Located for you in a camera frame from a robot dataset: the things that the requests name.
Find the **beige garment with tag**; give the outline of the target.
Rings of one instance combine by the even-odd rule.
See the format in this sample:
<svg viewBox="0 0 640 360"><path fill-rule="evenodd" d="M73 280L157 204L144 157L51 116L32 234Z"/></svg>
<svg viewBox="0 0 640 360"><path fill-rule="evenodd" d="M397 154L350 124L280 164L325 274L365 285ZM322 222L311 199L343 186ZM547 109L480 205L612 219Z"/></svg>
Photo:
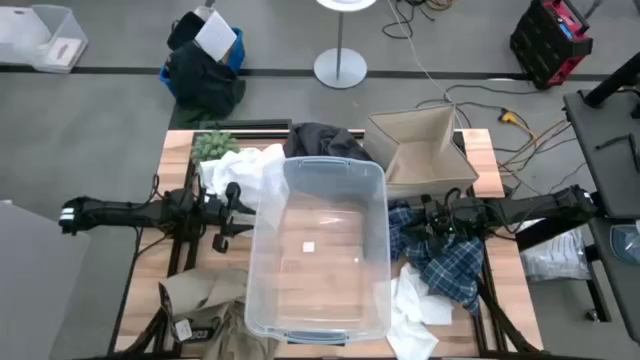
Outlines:
<svg viewBox="0 0 640 360"><path fill-rule="evenodd" d="M241 268L191 269L160 281L174 340L202 344L201 360L274 360L278 341L245 324L247 276Z"/></svg>

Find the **green artificial plant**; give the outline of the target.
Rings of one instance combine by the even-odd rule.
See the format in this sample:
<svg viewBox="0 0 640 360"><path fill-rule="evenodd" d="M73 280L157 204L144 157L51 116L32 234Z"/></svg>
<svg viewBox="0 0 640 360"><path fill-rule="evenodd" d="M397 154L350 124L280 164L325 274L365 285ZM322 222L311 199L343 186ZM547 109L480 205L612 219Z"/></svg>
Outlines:
<svg viewBox="0 0 640 360"><path fill-rule="evenodd" d="M227 152L238 151L238 141L231 134L212 131L196 137L191 148L191 160L194 163L220 160Z"/></svg>

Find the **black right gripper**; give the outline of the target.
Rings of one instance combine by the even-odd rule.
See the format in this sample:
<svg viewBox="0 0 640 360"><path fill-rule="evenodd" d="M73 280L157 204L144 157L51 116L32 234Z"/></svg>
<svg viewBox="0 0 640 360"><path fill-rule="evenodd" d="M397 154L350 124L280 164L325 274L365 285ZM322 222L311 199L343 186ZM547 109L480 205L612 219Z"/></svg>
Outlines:
<svg viewBox="0 0 640 360"><path fill-rule="evenodd" d="M446 236L453 232L450 211L446 205L434 200L430 195L422 195L426 224L423 222L401 225L400 236L403 241L425 241L430 256L441 256L446 247Z"/></svg>

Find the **dark grey garment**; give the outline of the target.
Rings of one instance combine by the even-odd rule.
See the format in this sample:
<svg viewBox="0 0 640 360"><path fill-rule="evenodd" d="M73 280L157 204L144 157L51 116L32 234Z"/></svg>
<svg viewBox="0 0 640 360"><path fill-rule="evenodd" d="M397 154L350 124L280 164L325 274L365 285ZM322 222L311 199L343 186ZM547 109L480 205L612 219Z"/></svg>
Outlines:
<svg viewBox="0 0 640 360"><path fill-rule="evenodd" d="M347 129L315 122L294 125L283 145L283 151L286 158L332 156L372 160Z"/></svg>

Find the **red and black tool case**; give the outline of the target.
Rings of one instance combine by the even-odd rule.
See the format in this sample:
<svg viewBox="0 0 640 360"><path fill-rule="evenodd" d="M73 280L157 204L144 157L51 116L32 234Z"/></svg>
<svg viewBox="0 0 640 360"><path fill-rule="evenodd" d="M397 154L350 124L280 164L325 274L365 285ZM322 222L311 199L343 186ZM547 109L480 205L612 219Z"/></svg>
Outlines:
<svg viewBox="0 0 640 360"><path fill-rule="evenodd" d="M571 0L531 0L510 36L510 49L539 90L564 83L593 50L586 18Z"/></svg>

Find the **blue plaid shirt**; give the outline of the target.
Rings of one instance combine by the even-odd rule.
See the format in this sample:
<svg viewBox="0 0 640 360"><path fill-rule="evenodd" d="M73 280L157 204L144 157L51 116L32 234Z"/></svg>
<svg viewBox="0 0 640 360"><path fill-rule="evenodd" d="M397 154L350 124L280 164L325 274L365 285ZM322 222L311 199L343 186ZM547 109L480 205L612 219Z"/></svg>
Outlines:
<svg viewBox="0 0 640 360"><path fill-rule="evenodd" d="M425 241L403 241L400 236L401 225L418 222L426 224L424 213L408 202L396 200L389 205L390 259L396 262L405 256L429 288L477 314L477 279L484 262L483 242L475 236L464 237L452 232L445 234L446 247L442 255L430 256Z"/></svg>

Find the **black aluminium frame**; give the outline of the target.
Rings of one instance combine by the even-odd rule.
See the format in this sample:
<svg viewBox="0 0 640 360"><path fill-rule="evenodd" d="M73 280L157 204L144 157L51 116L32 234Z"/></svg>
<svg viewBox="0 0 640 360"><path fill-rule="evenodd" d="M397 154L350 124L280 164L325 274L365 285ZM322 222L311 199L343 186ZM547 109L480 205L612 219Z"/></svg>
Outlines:
<svg viewBox="0 0 640 360"><path fill-rule="evenodd" d="M167 133L157 170L162 190L183 186L187 176L191 174L189 157L195 135L195 132L189 130L172 130ZM475 194L482 197L502 196L502 182L488 130L459 130L456 136L459 146L464 148L479 174L473 186ZM225 255L212 250L212 240L211 234L201 239L195 252L196 265L216 268L248 264L248 238L236 238ZM139 247L143 253L137 257L133 267L130 285L125 293L123 315L116 326L116 340L111 346L116 351L132 345L158 312L159 282L187 269L191 264L187 259L188 245L174 243L154 229L143 233ZM490 238L486 242L486 250L488 273L493 279L497 301L526 340L541 348L541 335L517 245L504 237ZM475 320L464 309L456 308L453 317L452 325L433 326L430 329L439 341L432 353L433 358L448 360L476 357L481 348L496 349L498 327L493 324L489 315ZM277 355L289 359L391 360L394 353L388 342L381 339L344 347L282 344Z"/></svg>

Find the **black desk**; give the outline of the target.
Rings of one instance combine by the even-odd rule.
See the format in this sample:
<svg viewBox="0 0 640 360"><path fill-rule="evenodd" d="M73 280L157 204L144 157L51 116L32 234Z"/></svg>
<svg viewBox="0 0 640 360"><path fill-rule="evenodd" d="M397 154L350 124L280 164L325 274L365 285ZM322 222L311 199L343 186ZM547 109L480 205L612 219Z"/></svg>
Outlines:
<svg viewBox="0 0 640 360"><path fill-rule="evenodd" d="M588 92L564 97L567 118L596 187L590 196L599 209L584 223L594 241L585 248L585 255L588 262L602 263L627 332L640 344L640 266L617 258L610 242L614 225L635 224L640 230L640 93L616 91L592 108L583 102ZM627 142L595 149L628 133L635 136L635 151Z"/></svg>

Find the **clear lidded storage bin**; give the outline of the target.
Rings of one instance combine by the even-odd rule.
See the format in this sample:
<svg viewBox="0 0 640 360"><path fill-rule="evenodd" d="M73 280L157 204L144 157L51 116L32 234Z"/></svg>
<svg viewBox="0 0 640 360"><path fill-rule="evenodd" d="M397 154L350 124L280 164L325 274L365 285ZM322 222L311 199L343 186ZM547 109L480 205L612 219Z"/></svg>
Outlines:
<svg viewBox="0 0 640 360"><path fill-rule="evenodd" d="M70 8L0 6L0 64L70 73L87 45L88 38Z"/></svg>

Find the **grey panel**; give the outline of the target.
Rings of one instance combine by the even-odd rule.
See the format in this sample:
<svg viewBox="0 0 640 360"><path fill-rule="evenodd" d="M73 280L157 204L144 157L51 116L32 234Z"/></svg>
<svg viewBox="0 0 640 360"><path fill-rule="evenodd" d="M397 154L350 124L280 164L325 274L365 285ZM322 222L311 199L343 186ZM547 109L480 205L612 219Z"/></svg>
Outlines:
<svg viewBox="0 0 640 360"><path fill-rule="evenodd" d="M0 201L0 360L48 360L91 238Z"/></svg>

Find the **plastic bag with white contents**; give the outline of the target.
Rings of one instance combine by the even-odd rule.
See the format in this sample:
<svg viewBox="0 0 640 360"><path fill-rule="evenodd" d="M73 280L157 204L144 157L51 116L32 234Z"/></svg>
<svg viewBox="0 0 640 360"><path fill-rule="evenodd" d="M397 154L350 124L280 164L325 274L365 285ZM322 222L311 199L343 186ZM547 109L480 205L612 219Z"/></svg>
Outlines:
<svg viewBox="0 0 640 360"><path fill-rule="evenodd" d="M520 252L528 282L590 280L581 227Z"/></svg>

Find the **blue-grey plastic object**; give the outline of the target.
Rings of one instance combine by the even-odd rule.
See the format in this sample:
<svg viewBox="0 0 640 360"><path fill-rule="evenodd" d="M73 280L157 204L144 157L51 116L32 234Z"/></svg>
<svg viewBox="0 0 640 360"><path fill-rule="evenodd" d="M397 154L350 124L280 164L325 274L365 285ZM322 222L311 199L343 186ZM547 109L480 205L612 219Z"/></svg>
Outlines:
<svg viewBox="0 0 640 360"><path fill-rule="evenodd" d="M635 224L618 224L610 229L611 249L621 261L640 266L640 230Z"/></svg>

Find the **white garment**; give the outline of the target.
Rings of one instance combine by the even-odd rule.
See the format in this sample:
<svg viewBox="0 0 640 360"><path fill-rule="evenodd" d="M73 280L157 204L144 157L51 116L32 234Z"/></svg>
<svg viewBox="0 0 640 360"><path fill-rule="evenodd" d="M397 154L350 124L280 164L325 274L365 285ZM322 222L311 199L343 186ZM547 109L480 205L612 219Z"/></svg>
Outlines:
<svg viewBox="0 0 640 360"><path fill-rule="evenodd" d="M240 203L256 212L252 219L264 220L277 228L289 195L282 188L285 159L283 145L272 144L264 149L229 151L219 160L201 162L198 170L207 194L227 200L227 186L236 183L241 191Z"/></svg>
<svg viewBox="0 0 640 360"><path fill-rule="evenodd" d="M391 281L391 326L387 341L398 360L428 360L439 340L428 326L453 322L451 301L429 294L419 272L405 263Z"/></svg>

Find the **large clear plastic bin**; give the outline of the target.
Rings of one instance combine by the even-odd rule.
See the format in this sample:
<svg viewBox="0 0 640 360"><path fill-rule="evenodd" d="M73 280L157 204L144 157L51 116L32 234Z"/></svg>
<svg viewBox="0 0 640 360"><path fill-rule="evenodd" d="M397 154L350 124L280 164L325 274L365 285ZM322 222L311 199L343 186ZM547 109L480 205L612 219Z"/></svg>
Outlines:
<svg viewBox="0 0 640 360"><path fill-rule="evenodd" d="M289 192L277 228L255 218L245 323L294 344L385 337L391 259L383 169L341 157L286 158ZM304 242L315 251L303 252Z"/></svg>

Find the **beige fabric box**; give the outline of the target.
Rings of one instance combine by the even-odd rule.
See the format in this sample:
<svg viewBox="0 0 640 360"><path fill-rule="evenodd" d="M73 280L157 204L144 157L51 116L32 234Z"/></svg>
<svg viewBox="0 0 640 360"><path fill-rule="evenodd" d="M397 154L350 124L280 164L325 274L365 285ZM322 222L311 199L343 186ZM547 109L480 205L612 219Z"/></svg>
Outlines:
<svg viewBox="0 0 640 360"><path fill-rule="evenodd" d="M478 174L453 141L455 106L368 117L363 148L385 172L390 199L467 190Z"/></svg>

